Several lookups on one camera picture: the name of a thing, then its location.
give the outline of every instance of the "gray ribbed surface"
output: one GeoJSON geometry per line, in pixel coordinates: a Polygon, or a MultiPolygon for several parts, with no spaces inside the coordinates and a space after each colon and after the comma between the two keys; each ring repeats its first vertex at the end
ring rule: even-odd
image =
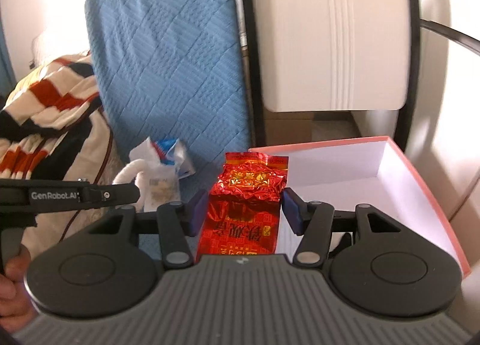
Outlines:
{"type": "Polygon", "coordinates": [[[417,322],[369,317],[339,301],[320,272],[284,256],[204,256],[168,272],[138,306],[115,317],[75,322],[37,318],[25,345],[465,344],[470,335],[445,314],[417,322]]]}

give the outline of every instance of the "striped blanket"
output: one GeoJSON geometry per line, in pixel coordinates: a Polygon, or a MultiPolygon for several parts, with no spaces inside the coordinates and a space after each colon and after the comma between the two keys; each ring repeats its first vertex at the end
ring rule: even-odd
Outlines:
{"type": "MultiPolygon", "coordinates": [[[[111,183],[121,163],[105,120],[90,56],[65,56],[0,111],[0,178],[111,183]]],[[[32,256],[102,215],[40,214],[23,243],[32,256]]]]}

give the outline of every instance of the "blue curtain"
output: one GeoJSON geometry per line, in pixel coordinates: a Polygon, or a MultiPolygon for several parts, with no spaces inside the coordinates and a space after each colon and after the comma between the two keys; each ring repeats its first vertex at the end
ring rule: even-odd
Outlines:
{"type": "Polygon", "coordinates": [[[14,70],[11,68],[2,20],[0,19],[0,96],[7,97],[14,89],[15,84],[14,70]]]}

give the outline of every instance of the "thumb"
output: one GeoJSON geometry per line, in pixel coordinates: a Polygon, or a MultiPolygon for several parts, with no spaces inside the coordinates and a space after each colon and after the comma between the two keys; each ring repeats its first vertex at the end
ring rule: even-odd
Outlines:
{"type": "Polygon", "coordinates": [[[30,252],[21,244],[20,253],[5,265],[6,277],[13,282],[22,282],[28,265],[30,265],[30,261],[30,252]]]}

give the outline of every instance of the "floor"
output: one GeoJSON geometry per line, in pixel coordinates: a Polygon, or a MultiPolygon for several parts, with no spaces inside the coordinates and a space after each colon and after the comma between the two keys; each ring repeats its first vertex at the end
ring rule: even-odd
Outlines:
{"type": "Polygon", "coordinates": [[[339,120],[316,116],[311,133],[312,142],[360,137],[357,125],[351,115],[339,120]]]}

